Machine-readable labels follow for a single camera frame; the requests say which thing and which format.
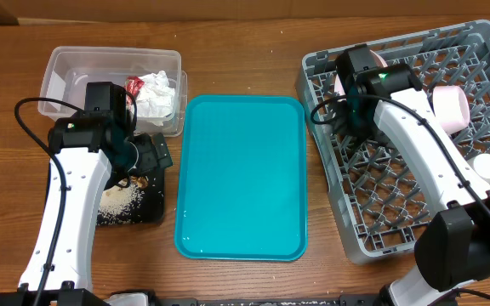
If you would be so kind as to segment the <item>brown food scrap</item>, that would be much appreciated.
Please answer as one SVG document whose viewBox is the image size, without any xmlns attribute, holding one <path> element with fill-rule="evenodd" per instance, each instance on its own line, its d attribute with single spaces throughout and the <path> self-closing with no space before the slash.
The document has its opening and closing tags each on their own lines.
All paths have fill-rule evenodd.
<svg viewBox="0 0 490 306">
<path fill-rule="evenodd" d="M 134 176 L 132 176 L 132 177 L 129 177 L 126 179 L 122 179 L 120 182 L 116 183 L 116 187 L 119 187 L 121 189 L 128 188 L 130 186 L 135 186 L 135 187 L 143 190 L 149 186 L 148 178 L 147 177 L 134 177 Z"/>
</svg>

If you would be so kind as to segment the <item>large pink plate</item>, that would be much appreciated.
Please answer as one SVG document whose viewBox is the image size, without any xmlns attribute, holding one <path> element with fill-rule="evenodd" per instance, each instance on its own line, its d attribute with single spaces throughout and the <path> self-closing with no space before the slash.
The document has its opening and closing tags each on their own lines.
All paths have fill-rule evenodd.
<svg viewBox="0 0 490 306">
<path fill-rule="evenodd" d="M 379 67 L 387 66 L 385 60 L 381 56 L 376 54 L 374 51 L 372 51 L 372 54 L 376 57 L 376 62 L 379 64 Z M 334 92 L 337 95 L 344 95 L 346 93 L 346 89 L 344 89 L 344 87 L 342 86 L 342 82 L 339 80 L 338 74 L 335 77 L 335 81 L 334 81 Z"/>
</svg>

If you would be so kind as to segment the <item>white napkin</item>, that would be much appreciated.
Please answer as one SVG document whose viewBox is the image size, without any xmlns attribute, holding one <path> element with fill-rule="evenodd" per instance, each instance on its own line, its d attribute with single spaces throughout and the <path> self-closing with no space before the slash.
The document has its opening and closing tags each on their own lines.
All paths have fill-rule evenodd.
<svg viewBox="0 0 490 306">
<path fill-rule="evenodd" d="M 138 117 L 164 119 L 174 113 L 175 89 L 170 87 L 165 71 L 140 76 L 142 81 L 136 95 Z"/>
</svg>

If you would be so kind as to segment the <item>red snack wrapper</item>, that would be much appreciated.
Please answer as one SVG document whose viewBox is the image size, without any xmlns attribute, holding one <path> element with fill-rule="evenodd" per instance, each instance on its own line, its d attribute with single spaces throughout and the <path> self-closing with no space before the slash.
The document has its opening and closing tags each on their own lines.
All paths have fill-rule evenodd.
<svg viewBox="0 0 490 306">
<path fill-rule="evenodd" d="M 132 94 L 135 98 L 138 96 L 144 85 L 145 82 L 136 76 L 128 76 L 125 82 L 126 91 Z"/>
</svg>

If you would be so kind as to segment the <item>small pink plate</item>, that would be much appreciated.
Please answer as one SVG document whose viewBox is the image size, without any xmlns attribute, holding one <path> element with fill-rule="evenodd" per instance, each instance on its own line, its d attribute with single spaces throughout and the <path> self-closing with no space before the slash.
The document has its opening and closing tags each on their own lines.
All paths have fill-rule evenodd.
<svg viewBox="0 0 490 306">
<path fill-rule="evenodd" d="M 435 87 L 432 91 L 432 106 L 436 120 L 447 134 L 453 134 L 468 127 L 470 107 L 461 87 Z"/>
</svg>

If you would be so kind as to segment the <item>small white cup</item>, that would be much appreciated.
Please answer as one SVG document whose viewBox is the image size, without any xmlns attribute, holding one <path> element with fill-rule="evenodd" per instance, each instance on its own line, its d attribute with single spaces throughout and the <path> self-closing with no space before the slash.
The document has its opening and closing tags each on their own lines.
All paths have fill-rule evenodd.
<svg viewBox="0 0 490 306">
<path fill-rule="evenodd" d="M 467 162 L 480 178 L 490 184 L 490 154 L 479 154 Z"/>
</svg>

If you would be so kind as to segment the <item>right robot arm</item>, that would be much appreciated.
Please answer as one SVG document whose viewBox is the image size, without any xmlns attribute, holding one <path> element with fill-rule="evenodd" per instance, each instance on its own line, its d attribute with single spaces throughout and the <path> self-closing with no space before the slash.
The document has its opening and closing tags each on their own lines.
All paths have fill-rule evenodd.
<svg viewBox="0 0 490 306">
<path fill-rule="evenodd" d="M 374 60 L 336 65 L 336 117 L 345 133 L 384 136 L 419 183 L 433 218 L 415 242 L 415 266 L 386 286 L 386 305 L 432 305 L 490 277 L 490 180 L 450 138 L 470 121 L 464 91 L 427 94 L 411 67 Z"/>
</svg>

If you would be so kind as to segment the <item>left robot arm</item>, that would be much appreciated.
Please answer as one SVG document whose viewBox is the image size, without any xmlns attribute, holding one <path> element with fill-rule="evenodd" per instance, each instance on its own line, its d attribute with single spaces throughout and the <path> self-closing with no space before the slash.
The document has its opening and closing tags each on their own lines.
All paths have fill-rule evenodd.
<svg viewBox="0 0 490 306">
<path fill-rule="evenodd" d="M 134 134 L 128 111 L 84 111 L 49 132 L 49 183 L 34 252 L 0 305 L 104 305 L 92 292 L 91 258 L 102 194 L 123 179 L 172 166 L 165 138 Z"/>
</svg>

